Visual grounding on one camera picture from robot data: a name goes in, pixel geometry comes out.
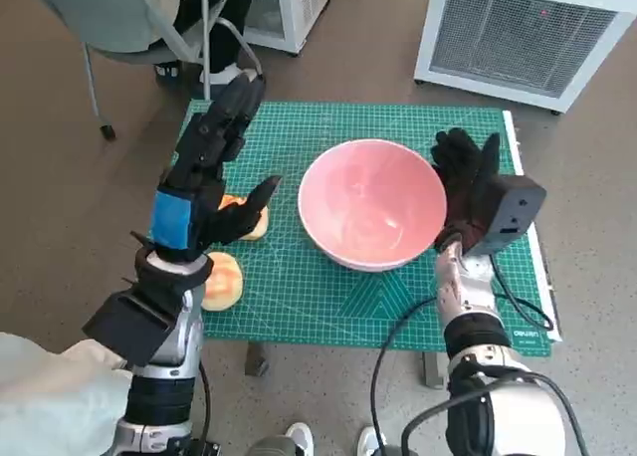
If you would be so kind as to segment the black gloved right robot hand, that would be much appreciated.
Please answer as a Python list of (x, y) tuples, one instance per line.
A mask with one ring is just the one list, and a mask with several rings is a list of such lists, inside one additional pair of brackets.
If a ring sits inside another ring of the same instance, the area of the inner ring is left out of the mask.
[(430, 152), (447, 201), (443, 229), (434, 242), (437, 252), (454, 241), (461, 241), (467, 252), (487, 233), (489, 226), (481, 221), (478, 208), (488, 182), (499, 172), (500, 142), (497, 132), (483, 146), (477, 146), (459, 127), (436, 133)]

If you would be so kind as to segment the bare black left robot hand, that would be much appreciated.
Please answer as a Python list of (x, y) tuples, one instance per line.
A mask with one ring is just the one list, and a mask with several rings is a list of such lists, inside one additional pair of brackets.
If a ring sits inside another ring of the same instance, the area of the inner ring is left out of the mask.
[(176, 160), (156, 188), (150, 240), (169, 262), (192, 262), (213, 244), (227, 245), (257, 227), (281, 177), (258, 184), (241, 203), (222, 203), (223, 167), (243, 149), (265, 94), (262, 77), (233, 79), (203, 114), (195, 114), (175, 147)]

